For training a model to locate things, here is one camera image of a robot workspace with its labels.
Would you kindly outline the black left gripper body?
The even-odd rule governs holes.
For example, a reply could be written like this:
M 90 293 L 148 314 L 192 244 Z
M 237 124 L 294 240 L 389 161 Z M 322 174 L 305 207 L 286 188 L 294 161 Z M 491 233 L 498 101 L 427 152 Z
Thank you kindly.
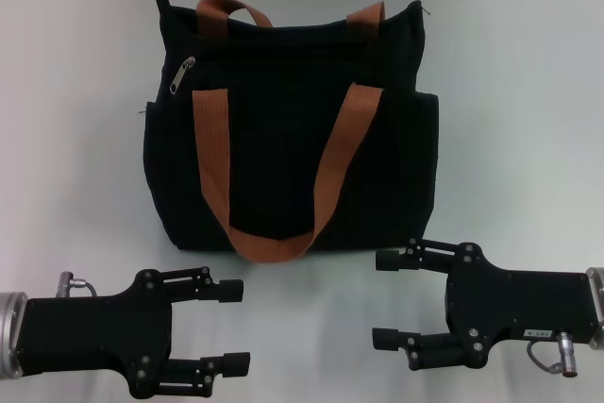
M 112 370 L 125 378 L 133 397 L 150 398 L 159 393 L 171 326 L 160 272 L 143 270 L 119 294 L 28 300 L 18 362 L 25 376 Z

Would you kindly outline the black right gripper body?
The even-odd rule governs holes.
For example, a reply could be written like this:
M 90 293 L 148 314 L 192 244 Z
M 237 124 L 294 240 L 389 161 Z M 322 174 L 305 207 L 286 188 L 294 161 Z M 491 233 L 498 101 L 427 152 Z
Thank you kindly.
M 593 296 L 584 273 L 513 271 L 492 265 L 475 243 L 453 244 L 447 280 L 446 322 L 458 344 L 447 366 L 479 369 L 505 340 L 555 342 L 564 333 L 576 344 L 593 337 Z

